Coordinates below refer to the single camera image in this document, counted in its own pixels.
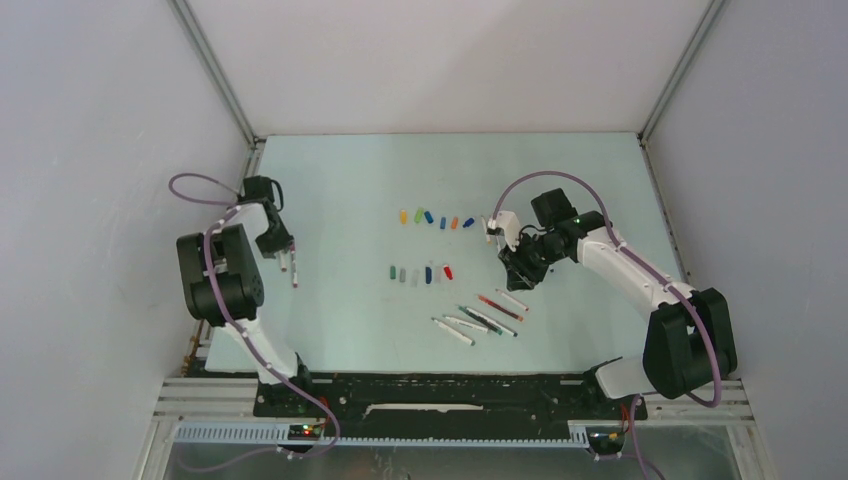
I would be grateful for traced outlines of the purple pen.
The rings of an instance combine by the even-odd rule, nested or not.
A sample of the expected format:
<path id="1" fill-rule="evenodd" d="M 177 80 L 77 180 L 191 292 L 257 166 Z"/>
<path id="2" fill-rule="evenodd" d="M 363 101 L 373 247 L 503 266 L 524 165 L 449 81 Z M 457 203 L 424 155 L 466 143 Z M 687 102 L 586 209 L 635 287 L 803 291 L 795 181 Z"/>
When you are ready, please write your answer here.
<path id="1" fill-rule="evenodd" d="M 299 287 L 299 279 L 298 279 L 297 260 L 296 260 L 296 245 L 295 244 L 292 244 L 290 249 L 289 249 L 289 258 L 290 258 L 290 271 L 291 271 L 292 287 L 297 289 Z"/>

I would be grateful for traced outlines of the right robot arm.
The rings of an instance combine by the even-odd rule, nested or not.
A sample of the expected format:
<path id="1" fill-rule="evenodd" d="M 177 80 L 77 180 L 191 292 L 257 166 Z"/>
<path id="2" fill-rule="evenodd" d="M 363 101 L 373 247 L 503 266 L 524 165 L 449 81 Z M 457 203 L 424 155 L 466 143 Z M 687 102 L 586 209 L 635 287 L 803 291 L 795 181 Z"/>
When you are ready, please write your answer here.
<path id="1" fill-rule="evenodd" d="M 580 213 L 560 189 L 531 202 L 536 224 L 498 210 L 486 223 L 505 244 L 498 258 L 510 291 L 532 290 L 551 266 L 568 259 L 605 280 L 647 322 L 641 355 L 591 368 L 581 392 L 585 411 L 606 418 L 622 398 L 655 392 L 691 396 L 738 367 L 727 300 L 714 288 L 698 290 L 646 261 L 620 238 L 600 211 Z"/>

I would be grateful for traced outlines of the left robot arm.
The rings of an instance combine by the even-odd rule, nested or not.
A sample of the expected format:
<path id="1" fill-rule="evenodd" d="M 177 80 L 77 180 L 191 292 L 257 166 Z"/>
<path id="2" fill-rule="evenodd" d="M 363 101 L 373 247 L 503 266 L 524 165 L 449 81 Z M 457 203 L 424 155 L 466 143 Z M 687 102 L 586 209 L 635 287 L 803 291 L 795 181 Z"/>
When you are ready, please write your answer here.
<path id="1" fill-rule="evenodd" d="M 278 404 L 292 416 L 304 416 L 316 403 L 316 390 L 301 357 L 288 345 L 268 338 L 260 309 L 265 301 L 258 262 L 275 260 L 280 271 L 295 267 L 295 239 L 284 225 L 280 183 L 251 176 L 234 189 L 235 201 L 194 198 L 180 193 L 183 178 L 217 181 L 197 173 L 180 173 L 169 180 L 176 197 L 203 205 L 223 206 L 224 216 L 206 231 L 176 240 L 185 303 L 190 315 L 238 342 L 251 358 L 260 384 L 280 387 Z"/>

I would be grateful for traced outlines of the yellow pen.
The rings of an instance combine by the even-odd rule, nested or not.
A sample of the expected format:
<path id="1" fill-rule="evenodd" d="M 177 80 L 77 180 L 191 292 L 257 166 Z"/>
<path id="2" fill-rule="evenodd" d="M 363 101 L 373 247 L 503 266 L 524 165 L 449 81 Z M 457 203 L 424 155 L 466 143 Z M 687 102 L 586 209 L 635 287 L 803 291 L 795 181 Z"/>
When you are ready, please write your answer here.
<path id="1" fill-rule="evenodd" d="M 484 233 L 486 243 L 491 244 L 491 237 L 490 237 L 489 232 L 488 232 L 488 223 L 487 223 L 487 219 L 486 219 L 485 216 L 483 216 L 483 215 L 480 216 L 480 223 L 482 225 L 482 229 L 483 229 L 483 233 Z"/>

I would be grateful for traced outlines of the orange red gel pen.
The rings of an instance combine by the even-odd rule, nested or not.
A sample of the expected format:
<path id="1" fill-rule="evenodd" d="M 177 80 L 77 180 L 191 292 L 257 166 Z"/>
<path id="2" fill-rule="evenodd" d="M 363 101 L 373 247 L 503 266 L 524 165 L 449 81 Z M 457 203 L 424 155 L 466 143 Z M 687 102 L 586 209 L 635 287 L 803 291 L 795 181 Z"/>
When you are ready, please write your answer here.
<path id="1" fill-rule="evenodd" d="M 490 308 L 492 308 L 492 309 L 494 309 L 494 310 L 496 310 L 496 311 L 500 312 L 501 314 L 503 314 L 503 315 L 505 315 L 505 316 L 508 316 L 508 317 L 510 317 L 510 318 L 512 318 L 512 319 L 514 319 L 514 320 L 516 320 L 516 321 L 518 321 L 518 322 L 523 322 L 523 321 L 524 321 L 524 317 L 523 317 L 522 315 L 520 315 L 520 314 L 518 314 L 518 313 L 516 313 L 516 312 L 513 312 L 513 311 L 511 311 L 511 310 L 509 310 L 509 309 L 507 309 L 507 308 L 505 308 L 504 306 L 502 306 L 502 305 L 500 305 L 500 304 L 496 303 L 495 301 L 493 301 L 493 300 L 489 299 L 489 298 L 488 298 L 488 297 L 486 297 L 486 296 L 483 296 L 483 295 L 477 295 L 477 299 L 478 299 L 480 302 L 482 302 L 483 304 L 485 304 L 485 305 L 487 305 L 488 307 L 490 307 Z"/>

